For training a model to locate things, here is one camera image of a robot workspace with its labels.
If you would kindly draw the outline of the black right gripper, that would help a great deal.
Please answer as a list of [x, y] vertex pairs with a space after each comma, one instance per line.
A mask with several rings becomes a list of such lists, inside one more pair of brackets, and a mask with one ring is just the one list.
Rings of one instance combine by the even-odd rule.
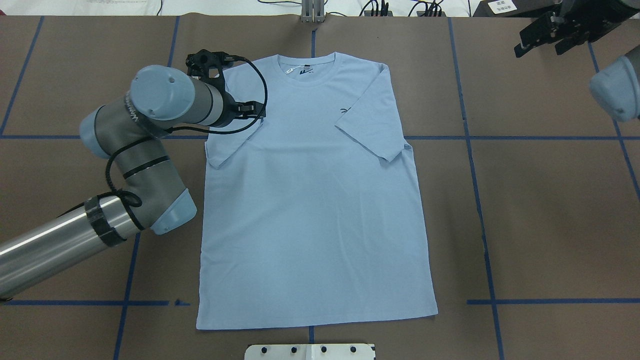
[[560, 0], [557, 14], [546, 12], [519, 32], [514, 54], [521, 59], [530, 50], [555, 43], [564, 55], [586, 41], [594, 43], [639, 13], [638, 0]]

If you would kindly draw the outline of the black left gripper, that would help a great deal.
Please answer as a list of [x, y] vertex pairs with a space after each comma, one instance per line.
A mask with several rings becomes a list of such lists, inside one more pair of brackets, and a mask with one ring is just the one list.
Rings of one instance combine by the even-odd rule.
[[226, 90], [226, 78], [220, 75], [220, 94], [222, 97], [222, 112], [220, 121], [260, 120], [266, 115], [266, 81], [262, 75], [259, 78], [263, 86], [263, 101], [237, 101]]

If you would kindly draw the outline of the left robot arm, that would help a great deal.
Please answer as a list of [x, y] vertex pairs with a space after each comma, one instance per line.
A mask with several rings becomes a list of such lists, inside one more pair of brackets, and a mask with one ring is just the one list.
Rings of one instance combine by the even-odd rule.
[[[121, 98], [80, 124], [80, 139], [106, 159], [109, 190], [1, 246], [1, 303], [149, 229], [166, 234], [197, 208], [162, 139], [174, 132], [244, 132], [266, 114], [268, 101], [237, 101], [223, 73], [152, 64], [139, 70]], [[234, 120], [248, 120], [224, 131]]]

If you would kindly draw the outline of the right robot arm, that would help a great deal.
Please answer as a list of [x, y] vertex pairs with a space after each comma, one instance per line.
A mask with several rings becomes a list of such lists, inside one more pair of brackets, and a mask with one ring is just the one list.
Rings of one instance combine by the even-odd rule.
[[[514, 54], [519, 59], [530, 50], [553, 44], [563, 55], [584, 43], [594, 43], [639, 13], [638, 0], [560, 0], [519, 32]], [[640, 47], [635, 46], [589, 82], [599, 106], [615, 121], [638, 119], [640, 113]]]

